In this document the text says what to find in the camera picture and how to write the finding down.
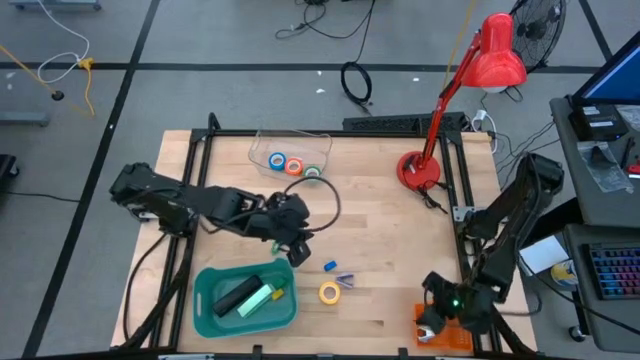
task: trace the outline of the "white cable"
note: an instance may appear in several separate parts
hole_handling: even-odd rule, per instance
[[[482,131],[481,129],[482,121],[484,121],[485,118],[489,119],[489,121],[491,122],[491,126],[493,127],[493,133],[497,134],[498,128],[496,127],[495,121],[493,121],[493,118],[491,117],[491,115],[489,115],[489,113],[484,110],[478,110],[478,112],[476,112],[476,116],[473,118],[473,120],[471,120],[471,129],[473,129],[474,132]],[[476,128],[476,126],[474,125],[476,121],[480,121],[479,128]],[[493,139],[493,144],[491,146],[491,154],[495,154],[497,150],[498,150],[498,140]]]
[[[42,7],[42,10],[44,10],[44,13],[47,14],[47,16],[49,17],[49,19],[51,19],[51,21],[53,21],[56,25],[58,25],[59,27],[61,27],[62,29],[66,30],[67,32],[69,32],[72,35],[75,35],[77,37],[79,37],[80,39],[84,40],[87,43],[87,48],[84,51],[84,54],[82,54],[82,56],[78,56],[78,54],[68,51],[68,52],[64,52],[58,55],[55,55],[54,57],[46,60],[45,62],[43,62],[39,67],[38,67],[38,79],[40,79],[42,82],[46,83],[46,84],[51,84],[54,83],[56,81],[60,81],[62,80],[62,78],[64,78],[65,76],[67,76],[67,74],[69,74],[71,72],[71,70],[73,70],[74,67],[76,67],[78,65],[78,63],[82,60],[84,60],[84,58],[87,56],[87,54],[89,53],[89,46],[90,46],[90,42],[89,39],[87,39],[86,37],[78,34],[77,32],[69,29],[68,27],[60,24],[58,22],[58,20],[56,20],[53,16],[51,16],[51,14],[49,13],[49,11],[47,10],[46,7],[44,7],[44,4],[42,3],[42,0],[38,0],[38,4],[40,4],[40,7]],[[64,74],[62,74],[61,76],[53,79],[53,80],[45,80],[42,78],[42,76],[40,75],[40,72],[42,71],[42,69],[49,64],[50,62],[52,62],[53,60],[59,58],[59,57],[63,57],[63,56],[74,56],[76,58],[76,62],[71,65],[71,67],[69,69],[67,69],[67,71],[64,72]]]

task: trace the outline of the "computer screen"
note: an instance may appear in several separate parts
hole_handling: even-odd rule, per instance
[[[640,105],[640,32],[576,94],[582,102]]]

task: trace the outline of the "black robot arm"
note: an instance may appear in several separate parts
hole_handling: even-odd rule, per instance
[[[313,233],[305,229],[309,210],[296,194],[277,192],[265,199],[233,187],[196,187],[156,174],[146,163],[126,165],[109,192],[132,213],[155,214],[160,230],[170,235],[189,236],[203,216],[240,236],[275,240],[293,267],[311,255],[306,241]]]
[[[563,178],[559,163],[537,154],[524,155],[513,183],[486,210],[467,213],[458,231],[473,241],[487,241],[495,238],[502,219],[509,216],[509,221],[495,243],[478,255],[462,283],[449,282],[435,272],[425,278],[422,286],[433,293],[433,304],[425,307],[418,325],[438,334],[446,318],[458,318],[471,332],[489,331],[497,314],[494,303],[504,303],[509,293],[519,250],[562,188]]]

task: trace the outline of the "lamp shade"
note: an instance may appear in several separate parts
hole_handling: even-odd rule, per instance
[[[480,36],[480,54],[469,64],[462,85],[490,88],[527,81],[522,60],[511,51],[513,19],[509,14],[489,16],[482,24]]]

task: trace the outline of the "wooden tabletop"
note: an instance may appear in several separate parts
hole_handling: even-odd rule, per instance
[[[189,136],[190,131],[165,132],[156,172],[176,179],[182,177]],[[475,205],[487,206],[500,193],[489,138],[482,133],[464,133],[463,140]],[[215,137],[206,185],[233,186],[265,196],[282,191],[286,182],[261,176],[248,161],[252,141],[252,137]],[[342,215],[331,228],[309,241],[312,255],[295,271],[298,316],[285,329],[225,339],[205,339],[196,333],[192,286],[202,269],[272,261],[270,242],[240,238],[229,232],[208,235],[199,231],[178,350],[249,353],[254,344],[261,344],[265,353],[391,355],[397,354],[399,347],[406,347],[410,355],[433,354],[415,344],[413,307],[422,302],[421,283],[430,271],[437,271],[454,282],[460,281],[460,272],[450,215],[427,209],[421,197],[404,188],[395,175],[400,156],[421,149],[423,144],[422,139],[333,139],[325,176],[340,193]],[[197,178],[201,147],[193,183]],[[434,156],[441,161],[439,147],[436,149]],[[449,152],[458,200],[463,204],[452,146]],[[335,213],[335,200],[326,187],[299,187],[296,192],[309,207],[312,227],[326,223]],[[445,190],[433,189],[430,195],[449,209]],[[132,266],[159,236],[157,223],[141,226]],[[144,320],[157,300],[167,247],[168,241],[165,241],[146,259],[133,282],[130,332]],[[335,273],[323,270],[323,265],[330,260],[338,264],[336,271],[353,272],[356,285],[343,291],[334,306],[322,304],[317,295],[320,285],[335,277]],[[514,275],[507,303],[499,308],[528,311],[518,274]],[[165,313],[161,344],[168,342],[172,313],[173,304],[170,304]],[[525,344],[536,349],[529,318],[507,317],[506,320]],[[112,343],[122,342],[121,308]]]

